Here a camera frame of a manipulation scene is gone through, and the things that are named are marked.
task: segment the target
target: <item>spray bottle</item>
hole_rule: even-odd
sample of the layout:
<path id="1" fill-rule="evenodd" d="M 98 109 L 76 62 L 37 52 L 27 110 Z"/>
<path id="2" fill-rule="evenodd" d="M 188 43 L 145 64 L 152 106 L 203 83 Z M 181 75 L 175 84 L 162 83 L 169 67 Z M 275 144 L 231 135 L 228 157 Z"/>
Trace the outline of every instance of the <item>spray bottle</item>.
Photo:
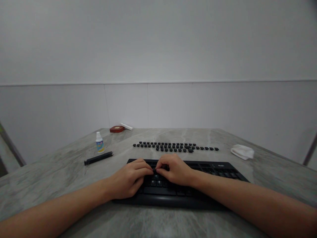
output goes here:
<path id="1" fill-rule="evenodd" d="M 103 139 L 100 135 L 100 132 L 97 132 L 96 134 L 97 138 L 96 138 L 96 144 L 97 144 L 97 150 L 98 150 L 98 154 L 101 154 L 105 151 L 105 148 L 103 146 Z"/>

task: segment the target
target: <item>white cloth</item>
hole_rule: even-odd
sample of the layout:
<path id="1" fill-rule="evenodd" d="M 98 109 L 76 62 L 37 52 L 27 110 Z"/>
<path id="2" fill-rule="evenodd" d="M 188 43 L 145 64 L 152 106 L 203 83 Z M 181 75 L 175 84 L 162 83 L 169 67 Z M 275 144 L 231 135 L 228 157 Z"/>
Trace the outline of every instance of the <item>white cloth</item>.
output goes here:
<path id="1" fill-rule="evenodd" d="M 243 160 L 253 159 L 254 150 L 244 145 L 234 145 L 231 153 Z"/>

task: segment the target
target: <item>gray marble tabletop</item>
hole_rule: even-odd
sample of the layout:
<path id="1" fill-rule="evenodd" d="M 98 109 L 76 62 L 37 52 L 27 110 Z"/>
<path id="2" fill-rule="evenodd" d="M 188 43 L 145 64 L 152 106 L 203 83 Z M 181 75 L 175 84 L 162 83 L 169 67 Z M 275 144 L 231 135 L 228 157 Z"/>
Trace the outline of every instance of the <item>gray marble tabletop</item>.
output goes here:
<path id="1" fill-rule="evenodd" d="M 132 147 L 139 141 L 193 142 L 220 151 L 179 153 L 183 160 L 230 162 L 250 182 L 317 207 L 317 172 L 220 129 L 100 130 L 114 156 L 84 166 L 97 156 L 95 132 L 39 161 L 0 178 L 0 220 L 32 206 L 109 177 L 129 158 L 159 159 L 154 148 Z M 251 147 L 254 159 L 230 152 L 235 144 Z M 80 219 L 61 237 L 267 237 L 233 212 L 104 204 Z"/>

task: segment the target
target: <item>black keyboard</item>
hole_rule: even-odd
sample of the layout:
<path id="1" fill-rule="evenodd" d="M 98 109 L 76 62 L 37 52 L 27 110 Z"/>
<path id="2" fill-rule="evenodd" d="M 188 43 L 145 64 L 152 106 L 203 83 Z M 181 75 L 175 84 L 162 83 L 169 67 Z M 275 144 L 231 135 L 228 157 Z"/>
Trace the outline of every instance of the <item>black keyboard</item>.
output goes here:
<path id="1" fill-rule="evenodd" d="M 155 169 L 158 160 L 147 162 Z M 239 171 L 228 162 L 184 161 L 189 167 L 205 173 L 230 179 L 249 182 Z M 169 182 L 166 178 L 154 172 L 151 176 L 145 176 L 144 183 L 138 192 L 131 198 L 114 200 L 114 203 L 131 205 L 148 205 L 179 207 L 189 209 L 228 210 L 225 206 L 190 187 L 179 186 Z"/>

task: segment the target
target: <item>white object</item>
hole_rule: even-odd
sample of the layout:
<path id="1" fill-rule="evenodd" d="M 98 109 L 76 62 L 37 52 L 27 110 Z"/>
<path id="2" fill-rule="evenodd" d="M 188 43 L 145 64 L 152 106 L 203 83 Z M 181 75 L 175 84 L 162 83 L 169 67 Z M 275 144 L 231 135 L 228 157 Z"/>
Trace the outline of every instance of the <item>white object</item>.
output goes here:
<path id="1" fill-rule="evenodd" d="M 253 159 L 254 150 L 244 145 L 234 145 L 231 149 L 231 153 L 238 156 L 243 160 Z"/>
<path id="2" fill-rule="evenodd" d="M 103 139 L 100 135 L 100 132 L 96 133 L 96 145 L 97 145 L 97 150 L 99 154 L 105 151 Z"/>
<path id="3" fill-rule="evenodd" d="M 120 123 L 120 125 L 123 126 L 123 127 L 126 128 L 126 129 L 130 130 L 130 131 L 133 130 L 133 127 L 128 126 L 128 125 L 126 125 L 126 124 Z"/>

